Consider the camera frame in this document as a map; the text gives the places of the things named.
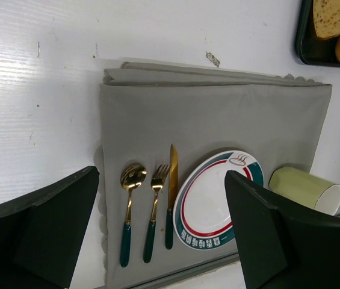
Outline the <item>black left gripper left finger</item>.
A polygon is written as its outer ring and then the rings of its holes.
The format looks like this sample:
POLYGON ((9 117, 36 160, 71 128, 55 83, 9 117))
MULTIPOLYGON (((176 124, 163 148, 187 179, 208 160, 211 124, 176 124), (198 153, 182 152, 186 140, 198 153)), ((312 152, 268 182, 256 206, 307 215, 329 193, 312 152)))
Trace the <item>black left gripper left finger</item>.
POLYGON ((0 204, 0 288, 69 288, 99 185, 87 166, 0 204))

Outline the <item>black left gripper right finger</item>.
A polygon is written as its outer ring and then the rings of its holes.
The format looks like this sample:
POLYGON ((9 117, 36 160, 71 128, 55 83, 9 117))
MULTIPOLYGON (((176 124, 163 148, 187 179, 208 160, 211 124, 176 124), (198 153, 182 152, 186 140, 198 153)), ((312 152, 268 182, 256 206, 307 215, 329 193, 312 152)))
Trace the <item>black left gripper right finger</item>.
POLYGON ((247 288, 340 288, 340 217, 236 171, 227 172, 224 186, 247 288))

